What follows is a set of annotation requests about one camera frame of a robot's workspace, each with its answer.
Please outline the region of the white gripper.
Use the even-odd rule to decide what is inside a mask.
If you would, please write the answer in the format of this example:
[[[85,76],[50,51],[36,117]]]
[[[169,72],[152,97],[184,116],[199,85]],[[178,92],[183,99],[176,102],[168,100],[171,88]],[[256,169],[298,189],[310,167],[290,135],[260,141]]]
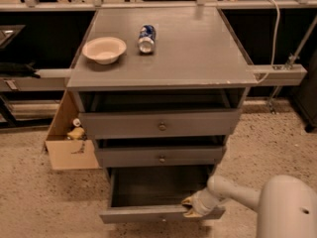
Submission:
[[[191,205],[183,216],[186,218],[200,218],[210,214],[214,208],[225,202],[227,198],[219,193],[209,190],[207,187],[195,192],[192,196],[186,197],[181,204]]]

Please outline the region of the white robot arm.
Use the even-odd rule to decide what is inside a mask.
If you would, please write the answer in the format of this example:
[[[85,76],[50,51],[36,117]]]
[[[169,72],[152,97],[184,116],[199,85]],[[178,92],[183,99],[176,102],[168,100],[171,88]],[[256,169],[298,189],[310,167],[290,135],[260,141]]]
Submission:
[[[298,178],[275,176],[256,190],[212,176],[181,204],[189,207],[185,217],[204,217],[227,199],[258,215],[257,238],[317,238],[317,192]]]

